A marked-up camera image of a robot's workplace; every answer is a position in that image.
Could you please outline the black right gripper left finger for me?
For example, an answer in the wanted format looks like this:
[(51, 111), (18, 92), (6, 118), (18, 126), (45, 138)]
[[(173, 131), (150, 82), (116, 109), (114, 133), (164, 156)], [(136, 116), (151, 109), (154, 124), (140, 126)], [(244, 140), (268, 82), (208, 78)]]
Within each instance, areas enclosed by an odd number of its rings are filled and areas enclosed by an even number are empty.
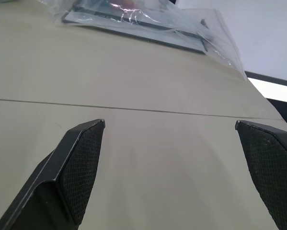
[(95, 182), (105, 121), (68, 130), (0, 218), (0, 230), (77, 230)]

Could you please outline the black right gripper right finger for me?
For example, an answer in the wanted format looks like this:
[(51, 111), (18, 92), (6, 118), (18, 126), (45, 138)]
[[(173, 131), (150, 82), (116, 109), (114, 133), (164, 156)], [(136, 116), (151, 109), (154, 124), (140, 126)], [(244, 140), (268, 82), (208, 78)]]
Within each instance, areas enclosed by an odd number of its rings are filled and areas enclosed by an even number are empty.
[(244, 156), (253, 184), (280, 230), (287, 230), (287, 131), (238, 120)]

